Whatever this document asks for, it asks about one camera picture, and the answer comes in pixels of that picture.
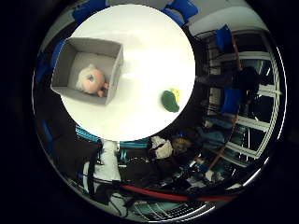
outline green object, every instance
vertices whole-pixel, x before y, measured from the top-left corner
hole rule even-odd
[[[164,108],[170,112],[178,112],[179,106],[176,101],[176,95],[171,91],[164,91],[161,97]]]

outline wall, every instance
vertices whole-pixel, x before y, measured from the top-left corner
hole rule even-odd
[[[111,6],[121,4],[139,4],[143,6],[154,7],[160,10],[172,1],[173,0],[108,0],[108,4]]]
[[[192,0],[199,7],[199,14],[190,19],[193,35],[215,30],[225,23],[231,30],[261,28],[268,30],[260,16],[243,0]]]

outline stuffed toy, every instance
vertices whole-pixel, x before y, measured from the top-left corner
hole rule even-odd
[[[164,91],[161,96],[163,107],[169,112],[178,112],[179,90],[172,88],[171,91]]]
[[[104,97],[104,90],[107,90],[109,85],[105,82],[103,72],[96,69],[91,63],[88,67],[83,68],[78,74],[78,81],[76,85],[80,91],[89,94],[97,94],[99,97]]]
[[[170,156],[176,156],[186,152],[188,147],[191,146],[191,142],[182,137],[175,137],[171,142],[159,136],[153,136],[150,140],[151,149],[149,150],[149,155],[153,159],[165,159]]]

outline open cardboard box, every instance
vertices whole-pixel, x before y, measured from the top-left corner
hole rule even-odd
[[[99,97],[76,89],[81,69],[93,63],[104,72],[109,84],[106,97]],[[115,95],[123,63],[123,46],[114,41],[85,37],[69,37],[65,40],[53,71],[51,89],[72,99],[107,105]]]

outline white round table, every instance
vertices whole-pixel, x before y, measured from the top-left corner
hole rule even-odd
[[[105,106],[62,96],[72,119],[87,132],[113,141],[153,135],[175,120],[187,104],[195,79],[192,47],[180,27],[159,10],[141,5],[104,9],[83,22],[73,37],[123,44],[115,97]],[[163,91],[180,90],[179,112],[164,109]]]

